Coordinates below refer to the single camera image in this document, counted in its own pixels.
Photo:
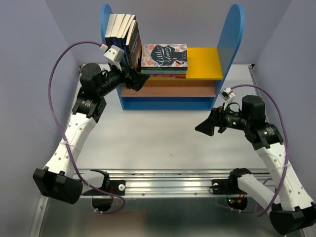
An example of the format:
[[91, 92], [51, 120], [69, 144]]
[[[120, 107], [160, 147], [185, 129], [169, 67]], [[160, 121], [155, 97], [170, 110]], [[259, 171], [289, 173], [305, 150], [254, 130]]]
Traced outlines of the Three Days to See book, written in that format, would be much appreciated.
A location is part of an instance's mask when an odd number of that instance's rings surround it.
[[135, 19], [133, 23], [131, 38], [127, 45], [130, 60], [129, 65], [134, 67], [138, 72], [141, 72], [142, 43], [137, 20]]

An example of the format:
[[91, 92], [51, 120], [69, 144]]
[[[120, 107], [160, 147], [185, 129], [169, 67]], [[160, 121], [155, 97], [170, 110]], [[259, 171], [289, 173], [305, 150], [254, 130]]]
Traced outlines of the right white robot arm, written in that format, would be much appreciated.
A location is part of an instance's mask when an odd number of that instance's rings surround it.
[[316, 203], [303, 188], [289, 161], [286, 161], [284, 140], [277, 127], [266, 122], [265, 103], [259, 96], [246, 95], [241, 108], [234, 112], [229, 103], [213, 108], [209, 117], [195, 127], [208, 136], [215, 128], [223, 133], [227, 128], [241, 130], [264, 162], [273, 183], [272, 192], [246, 168], [236, 168], [218, 188], [228, 188], [237, 194], [250, 195], [267, 209], [270, 222], [281, 235], [310, 227], [316, 223]]

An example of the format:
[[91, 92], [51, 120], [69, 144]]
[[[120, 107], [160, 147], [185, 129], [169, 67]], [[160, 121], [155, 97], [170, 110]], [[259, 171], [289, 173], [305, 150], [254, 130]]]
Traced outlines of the Nineteen Eighty-Four blue book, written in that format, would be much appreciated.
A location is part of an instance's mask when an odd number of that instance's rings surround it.
[[126, 14], [123, 18], [123, 21], [120, 25], [120, 28], [119, 28], [119, 32], [118, 32], [118, 35], [117, 35], [117, 40], [118, 40], [118, 46], [124, 51], [124, 56], [123, 56], [123, 63], [127, 63], [127, 57], [126, 57], [126, 53], [125, 53], [125, 49], [124, 49], [124, 46], [123, 46], [123, 42], [122, 42], [122, 39], [123, 39], [123, 35], [124, 35], [124, 31], [125, 31], [125, 28], [127, 27], [127, 24], [129, 22], [129, 19], [130, 19], [130, 14]]

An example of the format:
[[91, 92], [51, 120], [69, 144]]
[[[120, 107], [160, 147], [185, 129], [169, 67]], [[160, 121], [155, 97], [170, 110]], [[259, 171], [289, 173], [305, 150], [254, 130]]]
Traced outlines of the Animal Farm landscape book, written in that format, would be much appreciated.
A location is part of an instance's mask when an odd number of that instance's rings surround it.
[[127, 14], [126, 16], [129, 16], [129, 19], [127, 21], [127, 24], [126, 24], [125, 29], [123, 31], [123, 34], [121, 36], [121, 41], [122, 41], [123, 49], [125, 52], [125, 63], [129, 64], [130, 60], [129, 60], [129, 53], [127, 50], [127, 45], [128, 45], [130, 38], [131, 38], [132, 26], [134, 25], [133, 21], [135, 20], [135, 15], [134, 14]]

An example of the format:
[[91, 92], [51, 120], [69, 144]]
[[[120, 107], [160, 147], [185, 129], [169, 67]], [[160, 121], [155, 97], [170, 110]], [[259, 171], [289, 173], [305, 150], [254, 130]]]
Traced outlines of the Jane Eyre blue book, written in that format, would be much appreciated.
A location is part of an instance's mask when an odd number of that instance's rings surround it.
[[115, 21], [114, 21], [114, 24], [112, 27], [112, 31], [111, 31], [112, 45], [119, 46], [118, 33], [119, 33], [120, 26], [123, 22], [124, 17], [125, 17], [125, 14], [117, 14], [116, 15], [116, 18], [115, 18]]

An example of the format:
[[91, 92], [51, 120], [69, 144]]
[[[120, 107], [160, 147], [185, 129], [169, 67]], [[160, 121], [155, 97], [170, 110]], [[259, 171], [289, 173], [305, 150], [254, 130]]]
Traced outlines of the A Tale of Two Cities book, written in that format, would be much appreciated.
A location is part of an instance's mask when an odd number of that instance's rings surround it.
[[110, 14], [109, 20], [108, 20], [108, 24], [107, 24], [107, 28], [106, 28], [106, 32], [105, 32], [105, 41], [106, 41], [106, 45], [108, 47], [111, 47], [112, 42], [111, 42], [111, 33], [112, 33], [112, 29], [113, 29], [113, 25], [115, 23], [117, 14]]

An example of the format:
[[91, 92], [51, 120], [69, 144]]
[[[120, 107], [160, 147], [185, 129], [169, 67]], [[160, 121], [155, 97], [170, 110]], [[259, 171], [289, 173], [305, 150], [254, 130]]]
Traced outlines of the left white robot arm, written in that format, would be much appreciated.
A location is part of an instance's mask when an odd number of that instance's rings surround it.
[[109, 70], [101, 69], [96, 63], [82, 66], [81, 87], [67, 128], [62, 130], [62, 139], [44, 168], [37, 168], [33, 173], [33, 180], [43, 196], [74, 204], [91, 189], [81, 175], [74, 178], [77, 171], [74, 165], [106, 107], [105, 96], [123, 85], [139, 91], [150, 77], [127, 64], [120, 66], [120, 69], [110, 66]]

